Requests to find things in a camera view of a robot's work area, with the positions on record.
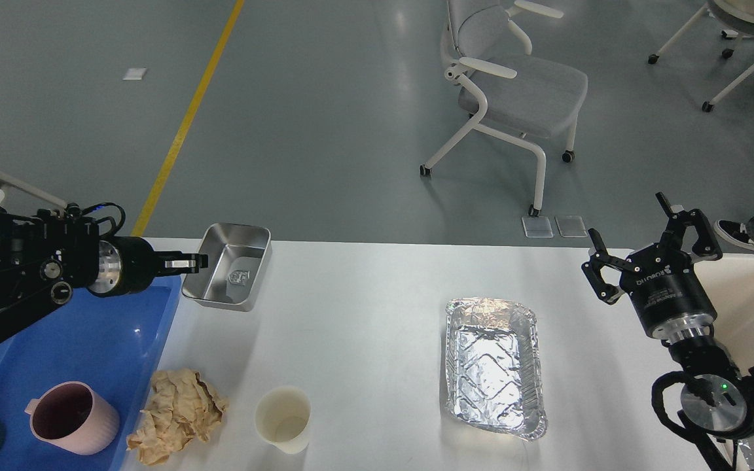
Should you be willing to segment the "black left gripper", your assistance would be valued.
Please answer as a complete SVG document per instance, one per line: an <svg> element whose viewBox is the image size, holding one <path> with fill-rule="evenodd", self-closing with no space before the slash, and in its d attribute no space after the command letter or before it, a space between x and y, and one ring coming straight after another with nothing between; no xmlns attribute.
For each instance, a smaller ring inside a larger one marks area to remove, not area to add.
<svg viewBox="0 0 754 471"><path fill-rule="evenodd" d="M98 243L97 277L89 292L102 298L138 293L157 277L198 273L208 266L207 254L165 253L162 259L146 239L102 239Z"/></svg>

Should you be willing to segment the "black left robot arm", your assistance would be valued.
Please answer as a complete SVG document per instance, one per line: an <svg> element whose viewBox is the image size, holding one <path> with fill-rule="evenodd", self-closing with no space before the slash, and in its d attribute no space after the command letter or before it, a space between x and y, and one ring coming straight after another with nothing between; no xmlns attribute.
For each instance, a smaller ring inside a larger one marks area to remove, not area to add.
<svg viewBox="0 0 754 471"><path fill-rule="evenodd" d="M33 217L0 208L0 343L68 304L78 288L119 297L209 265L206 254L156 251L146 239L118 235L123 209L118 218L94 217L108 206L71 203Z"/></svg>

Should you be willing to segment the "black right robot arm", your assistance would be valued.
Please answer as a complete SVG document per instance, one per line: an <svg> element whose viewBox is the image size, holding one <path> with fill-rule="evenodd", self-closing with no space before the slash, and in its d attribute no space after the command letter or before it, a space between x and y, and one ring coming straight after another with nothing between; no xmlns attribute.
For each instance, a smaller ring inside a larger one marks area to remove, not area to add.
<svg viewBox="0 0 754 471"><path fill-rule="evenodd" d="M679 364L651 387L659 423L693 444L711 470L736 470L739 454L754 470L754 367L742 375L717 341L718 314L694 270L723 251L700 209L671 205L661 192L656 197L667 218L658 241L619 258L589 229L593 249L581 269L605 304L628 295L647 337Z"/></svg>

